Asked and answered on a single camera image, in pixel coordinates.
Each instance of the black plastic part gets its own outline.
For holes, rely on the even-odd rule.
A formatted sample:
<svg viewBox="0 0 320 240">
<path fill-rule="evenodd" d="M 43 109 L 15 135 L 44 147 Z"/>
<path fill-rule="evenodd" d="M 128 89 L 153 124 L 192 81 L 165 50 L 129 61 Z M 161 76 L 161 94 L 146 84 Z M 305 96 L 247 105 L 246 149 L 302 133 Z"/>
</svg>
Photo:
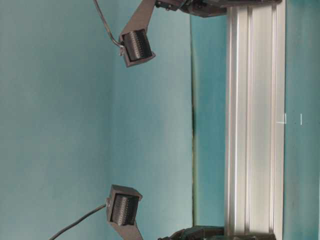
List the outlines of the black plastic part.
<svg viewBox="0 0 320 240">
<path fill-rule="evenodd" d="M 131 62 L 152 57 L 145 29 L 131 31 L 123 35 L 124 46 Z"/>
<path fill-rule="evenodd" d="M 119 226 L 134 225 L 139 197 L 116 194 L 111 214 L 111 221 Z"/>
</svg>

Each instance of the green wall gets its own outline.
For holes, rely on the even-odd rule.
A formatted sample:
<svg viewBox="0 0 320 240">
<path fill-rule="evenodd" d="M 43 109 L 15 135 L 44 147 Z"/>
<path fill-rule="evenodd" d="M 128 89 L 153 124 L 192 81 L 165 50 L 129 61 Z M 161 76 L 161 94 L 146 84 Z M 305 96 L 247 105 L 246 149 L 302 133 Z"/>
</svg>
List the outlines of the green wall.
<svg viewBox="0 0 320 240">
<path fill-rule="evenodd" d="M 140 1 L 100 2 L 117 36 Z M 191 226 L 189 16 L 156 10 L 149 40 L 125 68 L 92 0 L 0 0 L 0 239 L 48 239 L 111 184 L 143 194 L 145 239 Z M 101 211 L 59 239 L 120 237 Z"/>
<path fill-rule="evenodd" d="M 227 17 L 191 17 L 194 223 L 224 225 Z"/>
<path fill-rule="evenodd" d="M 284 240 L 320 239 L 319 11 L 318 0 L 287 1 Z"/>
</svg>

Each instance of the cable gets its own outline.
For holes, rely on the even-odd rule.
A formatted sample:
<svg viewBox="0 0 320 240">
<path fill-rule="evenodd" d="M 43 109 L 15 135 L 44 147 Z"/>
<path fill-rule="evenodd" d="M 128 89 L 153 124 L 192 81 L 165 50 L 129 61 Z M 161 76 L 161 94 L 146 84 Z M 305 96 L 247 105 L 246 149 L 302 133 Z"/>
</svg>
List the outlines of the cable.
<svg viewBox="0 0 320 240">
<path fill-rule="evenodd" d="M 103 209 L 106 207 L 106 204 L 103 204 L 101 206 L 98 206 L 95 210 L 92 210 L 91 212 L 88 212 L 86 215 L 84 215 L 83 217 L 79 218 L 77 221 L 75 221 L 74 223 L 70 224 L 69 226 L 66 226 L 64 229 L 58 231 L 55 235 L 53 235 L 51 238 L 49 238 L 49 240 L 54 240 L 57 237 L 59 237 L 61 234 L 63 234 L 65 231 L 73 228 L 75 225 L 81 223 L 84 219 L 86 219 L 87 217 L 89 217 L 90 215 L 98 212 L 99 210 Z"/>
<path fill-rule="evenodd" d="M 104 15 L 103 15 L 101 9 L 100 9 L 100 7 L 99 7 L 99 4 L 98 4 L 97 0 L 93 0 L 93 2 L 94 2 L 94 5 L 95 5 L 96 10 L 98 11 L 98 14 L 99 14 L 99 16 L 100 16 L 100 18 L 101 18 L 101 20 L 102 20 L 102 22 L 103 22 L 104 28 L 105 28 L 105 30 L 107 31 L 107 33 L 109 34 L 109 37 L 110 37 L 111 41 L 112 41 L 116 46 L 118 46 L 119 48 L 121 48 L 121 49 L 124 48 L 125 46 L 123 46 L 121 43 L 119 43 L 118 41 L 116 41 L 116 40 L 114 39 L 114 36 L 113 36 L 112 33 L 111 33 L 110 27 L 109 27 L 109 25 L 108 25 L 108 23 L 107 23 Z"/>
</svg>

